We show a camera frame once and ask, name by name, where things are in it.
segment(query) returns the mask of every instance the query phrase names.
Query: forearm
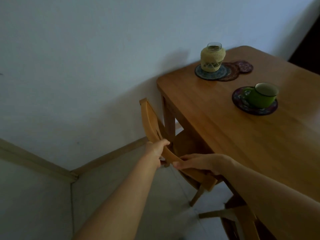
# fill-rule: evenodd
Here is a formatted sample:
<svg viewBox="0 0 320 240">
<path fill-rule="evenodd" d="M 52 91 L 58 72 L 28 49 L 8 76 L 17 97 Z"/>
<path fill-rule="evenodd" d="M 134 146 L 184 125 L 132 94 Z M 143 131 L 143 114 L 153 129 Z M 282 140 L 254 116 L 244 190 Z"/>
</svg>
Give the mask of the forearm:
<svg viewBox="0 0 320 240">
<path fill-rule="evenodd" d="M 320 235 L 320 203 L 234 160 L 219 171 L 277 239 Z"/>
<path fill-rule="evenodd" d="M 142 157 L 74 239 L 134 239 L 156 169 L 154 160 Z"/>
</svg>

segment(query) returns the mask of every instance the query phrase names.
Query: jar rim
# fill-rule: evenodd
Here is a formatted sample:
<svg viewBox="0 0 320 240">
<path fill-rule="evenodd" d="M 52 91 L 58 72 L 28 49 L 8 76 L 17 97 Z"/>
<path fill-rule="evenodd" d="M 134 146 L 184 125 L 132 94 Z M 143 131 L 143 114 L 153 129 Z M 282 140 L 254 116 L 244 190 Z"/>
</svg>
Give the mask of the jar rim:
<svg viewBox="0 0 320 240">
<path fill-rule="evenodd" d="M 208 45 L 207 45 L 207 48 L 211 51 L 219 51 L 221 50 L 222 48 L 222 44 L 219 43 L 219 42 L 210 42 Z"/>
</svg>

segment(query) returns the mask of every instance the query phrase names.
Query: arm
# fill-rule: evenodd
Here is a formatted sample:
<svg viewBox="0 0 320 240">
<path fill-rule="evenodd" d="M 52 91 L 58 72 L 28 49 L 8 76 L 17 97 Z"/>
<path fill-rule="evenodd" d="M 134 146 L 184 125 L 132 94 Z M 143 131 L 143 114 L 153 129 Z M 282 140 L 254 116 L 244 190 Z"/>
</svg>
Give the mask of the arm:
<svg viewBox="0 0 320 240">
<path fill-rule="evenodd" d="M 177 169 L 209 169 L 223 175 L 261 222 L 278 239 L 320 236 L 320 203 L 221 154 L 192 154 Z"/>
<path fill-rule="evenodd" d="M 85 222 L 74 240 L 134 239 L 166 145 L 169 145 L 166 139 L 147 143 L 145 154 L 128 177 Z"/>
</svg>

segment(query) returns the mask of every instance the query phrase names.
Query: coaster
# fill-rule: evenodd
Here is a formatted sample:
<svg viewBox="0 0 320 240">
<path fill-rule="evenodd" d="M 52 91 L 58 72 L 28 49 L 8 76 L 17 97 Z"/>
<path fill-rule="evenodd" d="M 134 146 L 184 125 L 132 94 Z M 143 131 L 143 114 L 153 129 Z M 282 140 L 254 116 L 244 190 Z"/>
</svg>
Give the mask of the coaster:
<svg viewBox="0 0 320 240">
<path fill-rule="evenodd" d="M 245 60 L 238 60 L 235 61 L 233 64 L 239 67 L 241 73 L 252 72 L 252 70 L 254 69 L 254 66 Z"/>
<path fill-rule="evenodd" d="M 221 64 L 220 68 L 218 71 L 215 72 L 206 72 L 201 69 L 201 65 L 198 65 L 194 69 L 194 73 L 204 79 L 204 80 L 209 80 L 209 81 L 217 81 L 225 76 L 228 76 L 231 74 L 231 69 L 228 66 L 225 66 L 224 63 Z"/>
<path fill-rule="evenodd" d="M 241 95 L 242 90 L 248 87 L 241 87 L 236 89 L 232 94 L 232 101 L 239 109 L 242 111 L 251 114 L 251 115 L 270 115 L 275 112 L 278 108 L 278 100 L 276 99 L 268 108 L 256 108 L 250 105 Z"/>
<path fill-rule="evenodd" d="M 225 77 L 219 79 L 219 81 L 220 82 L 229 82 L 229 81 L 237 79 L 240 74 L 239 67 L 236 64 L 230 63 L 230 62 L 224 62 L 223 64 L 225 67 L 227 67 L 231 70 L 231 73 L 229 75 L 226 75 Z"/>
</svg>

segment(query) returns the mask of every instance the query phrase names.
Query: green cup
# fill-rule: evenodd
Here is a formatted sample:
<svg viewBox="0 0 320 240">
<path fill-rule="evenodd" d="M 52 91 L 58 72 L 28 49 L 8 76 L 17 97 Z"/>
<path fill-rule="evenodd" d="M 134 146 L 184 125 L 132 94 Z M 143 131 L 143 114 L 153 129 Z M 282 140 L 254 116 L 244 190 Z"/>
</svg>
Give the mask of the green cup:
<svg viewBox="0 0 320 240">
<path fill-rule="evenodd" d="M 245 88 L 242 90 L 242 97 L 252 106 L 264 109 L 268 108 L 276 99 L 279 93 L 277 86 L 261 82 L 254 88 Z"/>
</svg>

